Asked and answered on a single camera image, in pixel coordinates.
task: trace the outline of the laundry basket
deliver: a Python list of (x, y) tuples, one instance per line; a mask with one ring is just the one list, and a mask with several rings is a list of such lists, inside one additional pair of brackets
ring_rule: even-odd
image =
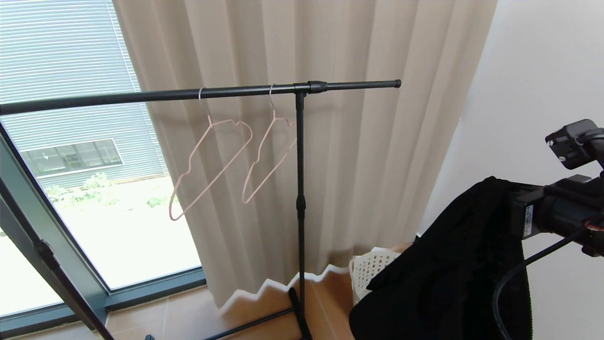
[(379, 272), (394, 261), (400, 254), (391, 250), (374, 250), (365, 255), (355, 256), (348, 264), (348, 270), (352, 279), (353, 305), (365, 297), (370, 290), (367, 285)]

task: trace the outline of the tiled floor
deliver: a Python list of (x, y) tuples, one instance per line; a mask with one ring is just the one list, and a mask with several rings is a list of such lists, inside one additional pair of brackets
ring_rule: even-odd
[[(306, 280), (306, 319), (313, 339), (353, 339), (348, 325), (352, 289), (348, 273), (328, 269)], [(205, 287), (189, 290), (143, 306), (109, 315), (107, 327), (116, 340), (201, 340), (259, 317), (290, 307), (284, 287), (267, 285), (258, 296), (238, 296), (219, 311)], [(301, 337), (293, 313), (280, 316), (224, 339), (284, 339)], [(98, 340), (82, 324), (71, 324), (15, 340)]]

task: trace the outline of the white wall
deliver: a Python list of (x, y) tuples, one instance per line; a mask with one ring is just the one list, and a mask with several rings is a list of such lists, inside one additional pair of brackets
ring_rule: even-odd
[[(562, 125), (604, 127), (604, 1), (499, 1), (466, 109), (432, 193), (420, 233), (472, 184), (494, 175), (545, 185), (566, 170), (544, 143)], [(525, 256), (560, 240), (538, 235)], [(576, 244), (528, 270), (535, 339), (600, 339), (604, 259)]]

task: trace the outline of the barcode label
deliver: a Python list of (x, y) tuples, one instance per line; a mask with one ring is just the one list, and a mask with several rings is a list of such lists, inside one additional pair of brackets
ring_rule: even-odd
[(529, 236), (533, 232), (533, 206), (527, 206), (524, 212), (524, 237)]

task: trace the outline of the building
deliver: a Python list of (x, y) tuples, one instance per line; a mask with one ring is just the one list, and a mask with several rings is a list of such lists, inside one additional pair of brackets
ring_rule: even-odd
[[(0, 102), (140, 91), (111, 0), (2, 1), (1, 7)], [(97, 172), (109, 180), (167, 172), (145, 104), (25, 113), (1, 122), (44, 188), (81, 186)]]

